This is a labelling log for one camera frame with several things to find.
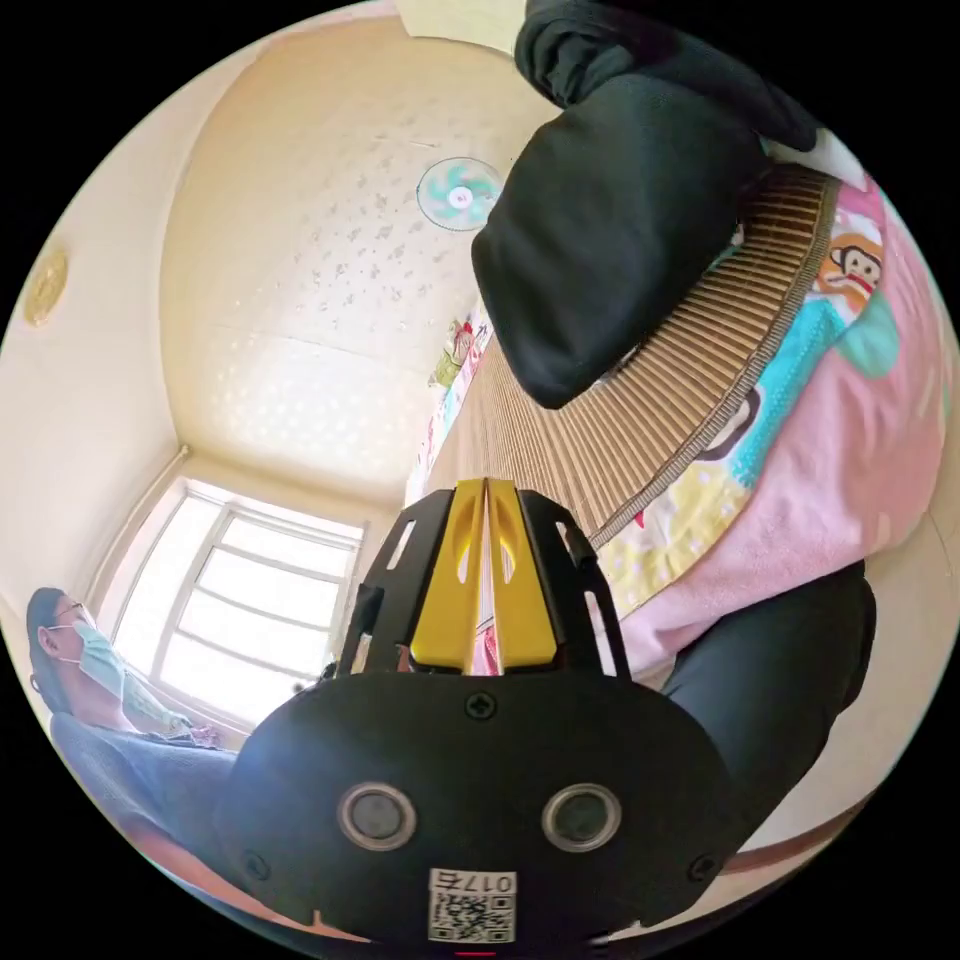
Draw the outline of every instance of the camera lens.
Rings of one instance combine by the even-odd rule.
[[[620,816],[620,803],[606,787],[578,783],[550,798],[543,810],[543,832],[561,850],[586,853],[617,832]]]
[[[413,804],[396,788],[364,783],[340,801],[338,820],[357,846],[382,853],[402,847],[413,836],[417,816]]]

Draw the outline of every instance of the black cloth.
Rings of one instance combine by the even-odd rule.
[[[644,343],[728,247],[769,167],[742,120],[633,74],[541,127],[472,246],[522,389],[559,409]]]
[[[861,561],[723,617],[678,654],[661,693],[713,740],[750,834],[856,700],[876,624]]]
[[[507,363],[558,409],[656,331],[816,121],[758,74],[629,9],[528,4],[514,59],[564,108],[518,157],[473,265]]]
[[[624,0],[528,2],[514,48],[517,68],[559,107],[633,73],[699,93],[770,140],[804,152],[814,148],[819,124],[796,100],[734,57],[634,6]]]

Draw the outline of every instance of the window frame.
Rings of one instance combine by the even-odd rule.
[[[358,561],[366,543],[369,525],[367,523],[346,524],[341,523],[340,521],[334,521],[330,518],[316,518],[318,523],[322,523],[323,520],[326,519],[329,523],[334,523],[338,526],[352,527],[353,529],[360,531],[357,537],[351,537],[346,534],[341,535],[332,531],[326,531],[308,526],[305,523],[297,523],[291,519],[288,519],[287,517],[271,515],[269,512],[269,508],[271,506],[270,504],[254,501],[259,507],[266,508],[258,510],[250,505],[248,498],[232,496],[226,491],[223,491],[222,497],[218,497],[212,492],[208,492],[207,489],[200,489],[198,486],[191,484],[189,481],[182,484],[178,493],[179,496],[177,497],[176,503],[167,511],[167,515],[164,518],[159,531],[153,537],[149,547],[146,549],[142,558],[140,559],[140,562],[136,568],[136,573],[134,574],[124,593],[123,601],[117,610],[117,615],[111,631],[111,642],[116,637],[120,625],[126,616],[127,608],[140,586],[141,578],[154,555],[154,551],[163,540],[170,524],[172,523],[174,517],[177,516],[184,502],[188,499],[195,499],[204,501],[212,506],[217,507],[219,513],[216,519],[211,523],[207,535],[197,548],[190,565],[187,568],[187,572],[180,583],[174,601],[167,612],[163,630],[161,631],[160,638],[157,642],[157,647],[153,654],[153,660],[150,664],[149,673],[144,673],[133,665],[126,663],[126,661],[124,662],[127,669],[130,670],[137,677],[137,679],[139,679],[148,688],[155,690],[158,694],[161,694],[165,699],[173,701],[175,704],[182,705],[188,711],[197,714],[198,717],[205,721],[209,721],[214,725],[222,726],[247,735],[254,729],[256,726],[255,723],[252,723],[243,717],[235,716],[229,711],[221,709],[216,704],[194,697],[161,679],[164,660],[174,635],[179,634],[191,642],[200,643],[212,650],[222,653],[224,656],[229,656],[236,660],[250,663],[259,669],[273,670],[289,677],[291,683],[296,683],[298,680],[302,680],[305,684],[312,683],[316,678],[312,674],[308,675],[300,673],[299,671],[284,669],[274,664],[269,664],[267,662],[257,660],[256,658],[251,658],[245,654],[236,653],[235,651],[231,651],[222,647],[220,644],[213,643],[203,637],[195,636],[189,631],[180,629],[178,625],[183,617],[186,606],[189,603],[194,590],[199,590],[208,596],[214,597],[221,602],[227,603],[238,609],[245,610],[251,614],[265,616],[269,619],[277,620],[279,622],[293,623],[298,626],[309,626],[311,629],[315,630],[322,628],[318,628],[314,624],[304,624],[293,618],[284,618],[276,614],[258,610],[254,607],[245,606],[242,603],[234,601],[228,597],[223,597],[215,591],[201,586],[199,584],[199,579],[202,576],[207,563],[210,561],[210,558],[213,556],[214,550],[222,550],[226,553],[242,557],[254,563],[273,567],[274,569],[283,570],[298,576],[306,576],[313,580],[337,584],[337,599],[334,604],[333,612],[331,613],[331,621],[328,631],[329,650],[331,655],[336,657],[339,655],[340,648],[343,645],[343,640],[346,635],[347,620],[357,589]],[[284,508],[280,507],[277,507],[277,511],[278,513],[282,511],[283,513],[287,514],[295,512],[285,510]],[[348,551],[348,559],[343,575],[335,576],[331,574],[318,573],[313,570],[306,570],[279,560],[263,557],[259,554],[251,553],[238,547],[233,547],[229,544],[222,543],[223,537],[229,529],[230,524],[237,519],[246,523],[251,523],[255,526],[260,526],[272,532],[282,533],[288,536],[295,536],[313,543],[319,543],[324,546]]]

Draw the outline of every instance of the wall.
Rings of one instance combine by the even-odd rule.
[[[146,117],[66,209],[52,236],[69,276],[48,324],[28,327],[15,307],[0,350],[0,451],[14,465],[0,475],[0,593],[18,668],[33,590],[83,594],[177,450],[160,360],[160,255],[196,135],[247,62],[233,59]]]

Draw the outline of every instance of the hair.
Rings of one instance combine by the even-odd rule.
[[[51,713],[72,713],[60,677],[50,654],[40,645],[40,628],[57,625],[57,604],[66,596],[57,587],[40,587],[27,604],[27,638],[30,641],[30,684],[43,698]]]

